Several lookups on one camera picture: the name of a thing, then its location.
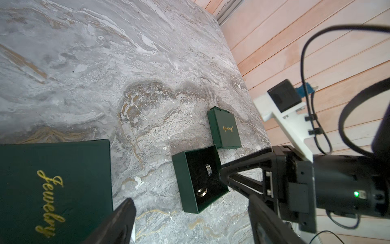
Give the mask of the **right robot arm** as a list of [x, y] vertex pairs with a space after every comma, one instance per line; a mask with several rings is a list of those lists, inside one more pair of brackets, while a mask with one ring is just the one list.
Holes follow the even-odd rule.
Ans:
[[255, 99], [264, 121], [274, 119], [290, 140], [224, 164], [219, 178], [250, 200], [254, 230], [262, 227], [277, 239], [286, 232], [284, 221], [305, 232], [316, 232], [316, 210], [348, 218], [390, 216], [390, 116], [385, 115], [371, 151], [354, 145], [345, 135], [349, 115], [367, 100], [388, 91], [385, 79], [360, 92], [339, 118], [340, 137], [356, 156], [314, 155], [305, 140], [322, 132], [312, 123], [316, 115], [298, 113], [305, 103], [285, 80]]

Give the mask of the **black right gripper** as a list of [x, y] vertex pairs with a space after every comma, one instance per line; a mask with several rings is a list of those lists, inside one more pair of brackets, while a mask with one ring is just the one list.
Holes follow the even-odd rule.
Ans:
[[[239, 172], [261, 168], [264, 182]], [[220, 181], [246, 198], [255, 195], [281, 219], [297, 223], [301, 231], [315, 233], [314, 170], [291, 146], [274, 146], [222, 165]]]

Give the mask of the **small green box base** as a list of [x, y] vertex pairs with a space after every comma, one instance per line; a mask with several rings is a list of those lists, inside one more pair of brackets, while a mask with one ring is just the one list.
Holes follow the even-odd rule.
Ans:
[[221, 161], [215, 145], [179, 152], [172, 162], [184, 212], [199, 214], [229, 191], [219, 180]]

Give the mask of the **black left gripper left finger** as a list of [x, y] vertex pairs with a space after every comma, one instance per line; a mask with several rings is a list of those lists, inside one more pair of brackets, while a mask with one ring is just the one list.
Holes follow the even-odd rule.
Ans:
[[136, 217], [132, 198], [127, 198], [83, 244], [129, 244]]

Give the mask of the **small green box lid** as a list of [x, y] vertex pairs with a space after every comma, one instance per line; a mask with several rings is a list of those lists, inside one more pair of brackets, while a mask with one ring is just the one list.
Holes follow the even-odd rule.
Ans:
[[217, 149], [241, 148], [235, 117], [227, 110], [212, 107], [207, 111], [213, 144]]

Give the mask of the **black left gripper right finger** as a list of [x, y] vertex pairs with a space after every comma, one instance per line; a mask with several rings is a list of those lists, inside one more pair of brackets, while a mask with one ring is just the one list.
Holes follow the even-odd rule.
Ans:
[[303, 244], [296, 233], [266, 206], [259, 196], [250, 195], [248, 214], [256, 244]]

